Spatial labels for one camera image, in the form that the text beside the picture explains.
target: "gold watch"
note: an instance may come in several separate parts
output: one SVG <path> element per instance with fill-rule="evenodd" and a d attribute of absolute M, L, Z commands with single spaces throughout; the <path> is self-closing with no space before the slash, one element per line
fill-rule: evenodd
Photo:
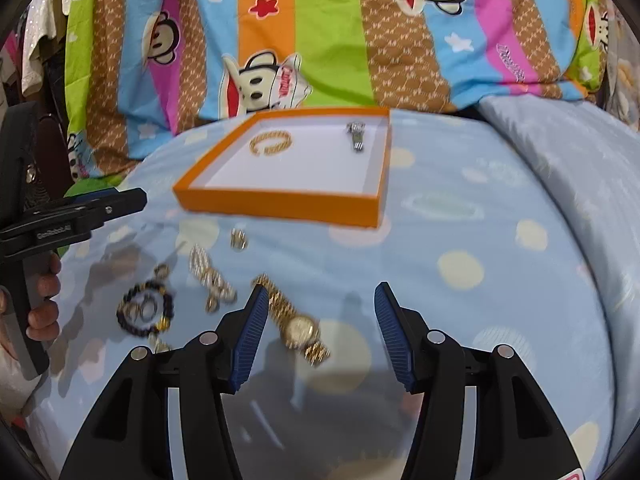
<path fill-rule="evenodd" d="M 320 341 L 318 320 L 300 314 L 266 274 L 252 281 L 253 286 L 257 284 L 269 293 L 269 315 L 280 329 L 285 346 L 300 352 L 311 365 L 319 365 L 327 359 L 330 352 Z"/>

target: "black bead bracelet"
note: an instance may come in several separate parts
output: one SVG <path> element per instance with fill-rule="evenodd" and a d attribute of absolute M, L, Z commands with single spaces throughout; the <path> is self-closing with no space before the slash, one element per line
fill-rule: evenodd
<path fill-rule="evenodd" d="M 145 290 L 154 290 L 162 296 L 162 316 L 152 326 L 147 328 L 139 328 L 133 325 L 125 314 L 127 305 L 131 303 L 133 298 Z M 169 294 L 166 287 L 156 280 L 148 280 L 148 282 L 137 283 L 131 287 L 122 297 L 122 301 L 118 305 L 116 318 L 121 329 L 136 337 L 148 337 L 150 334 L 159 334 L 166 332 L 171 326 L 171 320 L 174 318 L 174 297 Z"/>

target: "hand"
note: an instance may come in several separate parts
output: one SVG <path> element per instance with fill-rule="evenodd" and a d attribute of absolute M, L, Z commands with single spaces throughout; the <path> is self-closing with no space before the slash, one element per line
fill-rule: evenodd
<path fill-rule="evenodd" d="M 56 254 L 52 254 L 49 264 L 51 273 L 40 276 L 38 279 L 38 293 L 41 297 L 49 298 L 60 292 L 60 280 L 56 274 L 60 272 L 61 268 L 60 258 Z M 4 313 L 5 309 L 6 298 L 0 290 L 0 314 Z M 51 341 L 58 337 L 60 327 L 58 326 L 58 306 L 55 301 L 44 299 L 40 306 L 30 311 L 28 319 L 27 336 L 34 341 Z M 11 357 L 17 359 L 14 346 L 6 335 L 1 317 L 0 346 L 9 352 Z"/>

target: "orange box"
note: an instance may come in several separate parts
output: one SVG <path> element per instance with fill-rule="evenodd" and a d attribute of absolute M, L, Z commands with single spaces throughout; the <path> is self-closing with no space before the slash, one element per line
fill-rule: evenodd
<path fill-rule="evenodd" d="M 363 152 L 353 151 L 347 133 L 353 121 L 366 125 Z M 264 155 L 264 147 L 280 142 L 273 139 L 257 144 L 262 150 L 257 156 L 252 153 L 251 139 L 265 129 L 292 131 L 292 150 Z M 376 228 L 382 221 L 390 145 L 386 108 L 256 112 L 187 171 L 174 193 L 190 211 Z"/>

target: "brown patterned stripe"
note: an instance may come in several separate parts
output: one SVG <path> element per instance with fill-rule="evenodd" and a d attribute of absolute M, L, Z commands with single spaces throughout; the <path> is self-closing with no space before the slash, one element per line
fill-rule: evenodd
<path fill-rule="evenodd" d="M 531 66 L 541 83 L 554 83 L 561 76 L 560 67 L 554 57 L 542 23 L 540 12 L 534 0 L 511 0 L 513 28 Z M 555 84 L 544 85 L 545 97 L 562 97 Z"/>
<path fill-rule="evenodd" d="M 360 7 L 378 104 L 430 112 L 453 110 L 423 15 L 408 16 L 395 0 L 360 0 Z"/>
<path fill-rule="evenodd" d="M 136 165 L 127 156 L 126 120 L 118 112 L 118 74 L 125 0 L 95 0 L 92 76 L 86 105 L 87 142 L 104 174 Z"/>
<path fill-rule="evenodd" d="M 598 12 L 600 13 L 600 18 L 604 15 L 605 12 L 607 12 L 608 9 L 608 5 L 607 5 L 607 0 L 598 0 Z M 610 30 L 609 31 L 610 34 L 615 34 L 615 31 Z M 602 45 L 600 45 L 600 82 L 602 82 L 602 79 L 604 78 L 604 72 L 607 69 L 607 53 L 604 50 L 604 47 Z"/>
<path fill-rule="evenodd" d="M 204 30 L 197 0 L 180 2 L 182 59 L 178 94 L 178 132 L 196 125 L 207 92 L 207 57 Z"/>

